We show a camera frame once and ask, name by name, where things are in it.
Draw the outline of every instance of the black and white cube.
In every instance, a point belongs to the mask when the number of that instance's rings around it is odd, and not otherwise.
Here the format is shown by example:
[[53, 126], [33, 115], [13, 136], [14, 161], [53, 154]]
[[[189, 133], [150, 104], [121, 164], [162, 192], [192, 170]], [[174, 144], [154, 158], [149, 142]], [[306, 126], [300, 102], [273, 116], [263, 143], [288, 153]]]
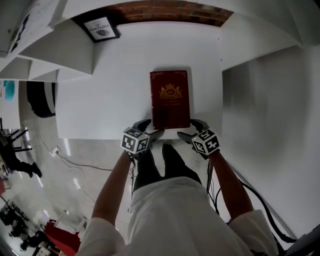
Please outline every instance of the black and white cube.
[[204, 155], [210, 155], [219, 148], [217, 135], [209, 128], [192, 139], [195, 150]]
[[123, 131], [123, 137], [120, 146], [132, 154], [137, 154], [147, 150], [149, 137], [150, 136], [146, 133], [128, 127]]

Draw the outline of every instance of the white t-shirt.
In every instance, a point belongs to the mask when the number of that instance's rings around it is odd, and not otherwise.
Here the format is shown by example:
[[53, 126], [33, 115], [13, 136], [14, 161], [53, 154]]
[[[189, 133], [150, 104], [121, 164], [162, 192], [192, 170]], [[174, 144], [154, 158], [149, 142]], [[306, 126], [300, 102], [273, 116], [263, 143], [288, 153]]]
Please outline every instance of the white t-shirt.
[[129, 244], [108, 221], [92, 218], [77, 256], [278, 255], [261, 210], [227, 225], [210, 206], [205, 188], [188, 177], [162, 180], [133, 193]]

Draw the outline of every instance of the person's left arm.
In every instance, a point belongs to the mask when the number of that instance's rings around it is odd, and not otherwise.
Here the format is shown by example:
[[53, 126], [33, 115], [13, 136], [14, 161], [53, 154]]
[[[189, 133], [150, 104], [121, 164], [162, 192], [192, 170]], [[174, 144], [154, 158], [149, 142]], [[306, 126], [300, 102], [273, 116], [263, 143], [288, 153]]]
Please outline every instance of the person's left arm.
[[115, 225], [130, 164], [130, 156], [123, 151], [95, 202], [92, 218], [101, 218]]

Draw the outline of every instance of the brick wall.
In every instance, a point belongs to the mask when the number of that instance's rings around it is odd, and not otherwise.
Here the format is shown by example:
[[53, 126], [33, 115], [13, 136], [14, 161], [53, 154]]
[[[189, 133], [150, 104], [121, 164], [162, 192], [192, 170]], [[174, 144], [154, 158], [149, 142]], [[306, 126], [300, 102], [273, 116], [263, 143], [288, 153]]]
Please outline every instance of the brick wall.
[[177, 21], [221, 27], [233, 14], [232, 11], [214, 6], [178, 0], [125, 2], [93, 10], [87, 14], [94, 17], [95, 12], [107, 15], [115, 26], [135, 22]]

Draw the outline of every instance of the black pants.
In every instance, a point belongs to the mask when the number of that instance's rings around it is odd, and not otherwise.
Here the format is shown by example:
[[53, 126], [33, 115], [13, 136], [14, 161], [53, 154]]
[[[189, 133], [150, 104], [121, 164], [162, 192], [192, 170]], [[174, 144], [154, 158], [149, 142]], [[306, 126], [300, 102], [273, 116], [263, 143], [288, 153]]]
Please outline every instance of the black pants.
[[188, 177], [201, 184], [199, 176], [185, 165], [178, 152], [168, 144], [162, 146], [162, 156], [165, 164], [165, 175], [162, 177], [155, 165], [154, 156], [148, 150], [138, 161], [138, 174], [135, 179], [133, 191], [146, 185], [175, 178]]

